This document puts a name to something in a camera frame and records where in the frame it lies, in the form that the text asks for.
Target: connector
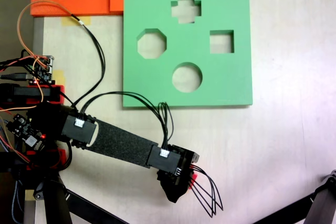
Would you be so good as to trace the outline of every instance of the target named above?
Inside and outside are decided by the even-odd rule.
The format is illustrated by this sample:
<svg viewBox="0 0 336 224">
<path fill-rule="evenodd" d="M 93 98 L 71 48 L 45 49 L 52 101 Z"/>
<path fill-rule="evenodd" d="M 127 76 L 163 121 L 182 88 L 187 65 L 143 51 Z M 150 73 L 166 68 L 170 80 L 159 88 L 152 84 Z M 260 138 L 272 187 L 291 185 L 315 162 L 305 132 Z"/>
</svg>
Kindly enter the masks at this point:
<svg viewBox="0 0 336 224">
<path fill-rule="evenodd" d="M 33 75 L 29 73 L 10 73 L 3 74 L 0 76 L 2 80 L 11 80 L 11 81 L 29 81 L 33 80 Z"/>
</svg>

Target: cable bundle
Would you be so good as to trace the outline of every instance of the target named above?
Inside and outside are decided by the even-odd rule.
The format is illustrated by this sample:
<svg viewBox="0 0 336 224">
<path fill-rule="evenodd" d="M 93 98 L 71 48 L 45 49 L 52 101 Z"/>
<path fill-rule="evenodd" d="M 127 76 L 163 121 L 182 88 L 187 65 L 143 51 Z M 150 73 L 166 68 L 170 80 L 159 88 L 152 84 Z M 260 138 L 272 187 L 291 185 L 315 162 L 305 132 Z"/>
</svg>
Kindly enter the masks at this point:
<svg viewBox="0 0 336 224">
<path fill-rule="evenodd" d="M 173 118 L 172 118 L 172 114 L 170 112 L 169 106 L 166 102 L 160 102 L 159 105 L 157 107 L 155 107 L 153 105 L 153 103 L 151 103 L 146 97 L 144 97 L 144 96 L 142 96 L 138 93 L 124 92 L 124 91 L 112 91 L 112 92 L 107 92 L 107 93 L 102 93 L 102 94 L 95 95 L 90 100 L 88 100 L 80 110 L 80 118 L 82 120 L 84 119 L 84 114 L 85 114 L 86 109 L 95 99 L 97 99 L 97 98 L 99 98 L 103 95 L 107 95 L 107 94 L 119 94 L 119 95 L 126 95 L 128 97 L 135 98 L 138 101 L 140 101 L 142 104 L 144 104 L 150 111 L 152 111 L 154 113 L 154 115 L 157 117 L 157 119 L 159 119 L 159 121 L 161 123 L 162 130 L 163 130 L 162 148 L 165 149 L 165 150 L 168 149 L 168 141 L 174 133 L 174 122 L 173 122 Z M 169 137 L 168 137 L 169 131 L 168 131 L 168 126 L 167 126 L 168 125 L 168 117 L 167 117 L 168 113 L 170 115 L 170 119 L 171 119 L 171 123 L 172 123 L 172 132 L 171 132 L 171 135 Z"/>
<path fill-rule="evenodd" d="M 190 177 L 189 186 L 191 187 L 191 190 L 193 191 L 193 193 L 196 196 L 196 198 L 199 201 L 199 203 L 201 203 L 201 205 L 204 208 L 204 210 L 212 218 L 214 215 L 216 215 L 216 205 L 223 211 L 223 203 L 222 203 L 221 196 L 219 195 L 219 191 L 217 189 L 217 186 L 216 186 L 215 182 L 207 175 L 207 173 L 204 170 L 202 170 L 201 168 L 199 168 L 196 165 L 191 165 L 190 168 L 193 171 L 195 171 L 195 172 L 199 172 L 199 173 L 205 175 L 208 178 L 209 182 L 210 182 L 211 195 L 198 182 L 196 182 L 196 180 L 194 180 L 192 177 Z M 211 205 L 205 199 L 205 197 L 201 194 L 201 192 L 199 191 L 199 189 L 197 187 L 199 187 L 202 191 L 204 191 L 207 194 L 207 196 L 210 197 L 210 199 L 211 199 Z M 217 196 L 219 198 L 219 203 L 216 201 L 216 194 L 217 194 Z M 201 199 L 199 198 L 199 196 L 206 203 L 207 207 L 203 204 L 203 202 L 201 201 Z"/>
</svg>

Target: square hole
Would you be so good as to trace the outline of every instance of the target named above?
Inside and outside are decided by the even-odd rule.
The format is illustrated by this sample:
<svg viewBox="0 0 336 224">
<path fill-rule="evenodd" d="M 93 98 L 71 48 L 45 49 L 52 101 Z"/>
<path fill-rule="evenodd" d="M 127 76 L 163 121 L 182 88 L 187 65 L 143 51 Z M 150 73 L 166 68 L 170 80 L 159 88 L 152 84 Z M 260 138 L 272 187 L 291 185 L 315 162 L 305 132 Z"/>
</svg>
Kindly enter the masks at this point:
<svg viewBox="0 0 336 224">
<path fill-rule="evenodd" d="M 210 53 L 231 54 L 235 52 L 233 30 L 210 31 Z"/>
</svg>

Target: black cable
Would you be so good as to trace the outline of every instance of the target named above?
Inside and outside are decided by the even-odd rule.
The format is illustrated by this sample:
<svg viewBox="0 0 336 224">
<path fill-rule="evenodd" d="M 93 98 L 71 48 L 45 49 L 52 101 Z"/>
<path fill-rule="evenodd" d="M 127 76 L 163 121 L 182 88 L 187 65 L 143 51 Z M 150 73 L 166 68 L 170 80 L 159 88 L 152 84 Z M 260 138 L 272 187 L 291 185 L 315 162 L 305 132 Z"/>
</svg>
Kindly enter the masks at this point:
<svg viewBox="0 0 336 224">
<path fill-rule="evenodd" d="M 72 15 L 73 18 L 75 18 L 77 21 L 79 21 L 79 18 L 76 17 L 75 15 Z M 86 97 L 88 94 L 90 94 L 93 90 L 96 89 L 96 87 L 101 83 L 101 81 L 104 78 L 105 75 L 105 70 L 106 70 L 106 63 L 105 63 L 105 55 L 104 52 L 99 44 L 99 42 L 97 41 L 96 37 L 93 35 L 93 33 L 85 26 L 82 25 L 83 28 L 86 30 L 86 32 L 89 34 L 90 38 L 92 39 L 93 44 L 95 45 L 98 55 L 99 55 L 99 59 L 100 59 L 100 64 L 101 64 L 101 77 L 98 80 L 98 82 L 91 88 L 89 89 L 89 91 L 87 91 L 84 95 L 82 95 L 80 98 L 78 98 L 75 102 L 74 102 L 74 106 L 76 106 L 84 97 Z"/>
<path fill-rule="evenodd" d="M 67 141 L 67 146 L 69 148 L 69 155 L 68 155 L 68 159 L 66 161 L 66 163 L 64 164 L 64 167 L 62 167 L 61 169 L 59 169 L 58 171 L 61 171 L 61 170 L 65 170 L 66 168 L 68 168 L 71 164 L 71 161 L 72 161 L 72 148 L 71 148 L 71 144 L 70 144 L 70 141 Z"/>
<path fill-rule="evenodd" d="M 216 202 L 216 193 L 215 193 L 215 189 L 214 189 L 214 186 L 213 186 L 213 184 L 212 184 L 212 182 L 211 182 L 211 180 L 210 180 L 210 177 L 206 174 L 206 172 L 205 171 L 203 171 L 201 168 L 199 168 L 198 166 L 194 166 L 194 165 L 192 165 L 192 169 L 193 170 L 195 170 L 195 171 L 197 171 L 197 172 L 200 172 L 200 173 L 202 173 L 202 174 L 204 174 L 207 178 L 208 178 L 208 180 L 209 180 L 209 182 L 210 182 L 210 187 L 211 187 L 211 196 L 209 195 L 209 197 L 211 197 L 211 199 L 213 199 L 212 200 L 212 203 L 211 203 L 211 205 L 212 205 L 212 208 L 214 207 L 214 202 Z"/>
<path fill-rule="evenodd" d="M 38 79 L 40 79 L 40 81 L 41 82 L 43 82 L 43 84 L 45 84 L 45 85 L 48 85 L 48 87 L 50 87 L 51 89 L 55 89 L 49 82 L 47 82 L 46 80 L 44 80 L 39 74 L 37 74 L 30 66 L 28 66 L 28 65 L 23 65 L 22 66 L 23 68 L 25 68 L 30 74 L 32 74 L 34 77 L 36 77 L 36 78 L 38 78 Z M 57 90 L 57 92 L 61 95 L 61 96 L 63 96 L 65 99 L 67 99 L 70 103 L 71 103 L 71 105 L 73 106 L 73 108 L 75 108 L 75 110 L 76 111 L 78 111 L 77 110 L 77 108 L 76 108 L 76 106 L 74 105 L 74 103 L 63 93 L 63 92 L 61 92 L 60 90 Z"/>
<path fill-rule="evenodd" d="M 200 198 L 197 196 L 197 194 L 195 193 L 194 189 L 191 187 L 191 190 L 193 191 L 194 195 L 196 196 L 196 198 L 198 199 L 199 203 L 201 203 L 202 207 L 204 208 L 204 210 L 206 211 L 206 213 L 212 218 L 212 215 L 208 212 L 208 210 L 206 209 L 206 207 L 203 205 L 203 203 L 201 202 Z"/>
<path fill-rule="evenodd" d="M 222 203 L 221 196 L 220 196 L 219 191 L 218 191 L 218 188 L 217 188 L 215 182 L 212 180 L 212 178 L 211 178 L 210 176 L 208 176 L 207 173 L 206 173 L 204 170 L 202 170 L 200 167 L 198 167 L 198 166 L 191 165 L 191 169 L 193 169 L 193 170 L 195 170 L 195 171 L 197 171 L 197 172 L 200 172 L 200 173 L 202 173 L 203 175 L 205 175 L 205 176 L 208 178 L 209 182 L 210 182 L 210 185 L 211 185 L 212 190 L 214 190 L 214 189 L 216 188 L 216 191 L 217 191 L 217 194 L 218 194 L 218 197 L 219 197 L 219 202 L 220 202 L 220 204 L 219 204 L 216 200 L 214 201 L 214 203 L 215 203 L 221 210 L 223 210 L 223 203 Z M 212 196 L 211 196 L 211 195 L 210 195 L 204 188 L 202 188 L 201 185 L 200 185 L 196 180 L 194 180 L 192 177 L 191 177 L 191 180 L 192 180 L 193 182 L 195 182 L 197 185 L 199 185 L 200 188 L 201 188 L 203 191 L 205 191 L 205 193 L 207 193 L 209 197 L 215 199 L 215 197 L 212 197 Z"/>
<path fill-rule="evenodd" d="M 218 188 L 217 188 L 215 182 L 213 181 L 213 179 L 212 179 L 210 176 L 208 176 L 207 173 L 206 173 L 204 170 L 202 170 L 199 166 L 196 166 L 196 165 L 192 165 L 192 166 L 193 166 L 193 167 L 196 167 L 196 168 L 199 169 L 199 170 L 201 170 L 202 173 L 203 173 L 203 174 L 204 174 L 204 175 L 205 175 L 205 176 L 212 182 L 212 184 L 215 186 L 216 191 L 217 191 L 217 194 L 218 194 L 218 196 L 219 196 L 219 201 L 220 201 L 220 203 L 221 203 L 221 206 L 220 206 L 220 205 L 218 205 L 218 206 L 221 208 L 221 210 L 223 210 L 222 199 L 221 199 L 221 196 L 220 196 L 220 194 L 219 194 Z"/>
<path fill-rule="evenodd" d="M 208 203 L 208 201 L 204 198 L 204 196 L 201 194 L 201 192 L 197 189 L 197 187 L 191 184 L 191 182 L 189 182 L 190 187 L 194 187 L 196 189 L 196 191 L 198 192 L 198 194 L 201 196 L 201 198 L 205 201 L 205 203 L 208 205 L 208 207 L 211 209 L 211 218 L 213 215 L 216 215 L 216 212 L 214 211 L 214 206 L 213 204 L 210 206 L 210 204 Z"/>
<path fill-rule="evenodd" d="M 103 95 L 107 95 L 107 94 L 119 94 L 119 95 L 126 95 L 129 97 L 133 97 L 135 99 L 137 99 L 138 101 L 140 101 L 142 104 L 144 104 L 150 111 L 152 111 L 154 113 L 154 115 L 159 119 L 160 123 L 161 123 L 161 127 L 163 130 L 163 143 L 162 143 L 162 148 L 163 149 L 167 149 L 168 148 L 168 130 L 167 130 L 167 110 L 170 113 L 170 117 L 172 120 L 172 124 L 173 124 L 173 118 L 169 109 L 169 106 L 167 103 L 159 103 L 159 105 L 157 106 L 157 108 L 153 105 L 153 103 L 151 103 L 147 98 L 145 98 L 144 96 L 138 94 L 138 93 L 134 93 L 134 92 L 126 92 L 126 91 L 112 91 L 112 92 L 107 92 L 107 93 L 102 93 L 102 94 L 98 94 L 95 95 L 94 97 L 92 97 L 91 99 L 89 99 L 81 108 L 80 110 L 80 116 L 83 119 L 84 114 L 86 109 L 88 108 L 88 106 L 97 98 L 103 96 Z"/>
</svg>

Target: black mount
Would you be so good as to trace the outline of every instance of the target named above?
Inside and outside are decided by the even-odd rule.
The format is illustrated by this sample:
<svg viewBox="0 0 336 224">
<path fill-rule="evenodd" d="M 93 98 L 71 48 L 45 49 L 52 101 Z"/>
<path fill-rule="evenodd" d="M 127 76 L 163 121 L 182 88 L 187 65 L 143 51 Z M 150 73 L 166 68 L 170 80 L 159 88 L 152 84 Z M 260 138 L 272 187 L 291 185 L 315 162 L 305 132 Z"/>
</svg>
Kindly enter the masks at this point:
<svg viewBox="0 0 336 224">
<path fill-rule="evenodd" d="M 336 210 L 336 170 L 333 170 L 314 193 L 267 216 L 254 224 L 332 224 Z"/>
</svg>

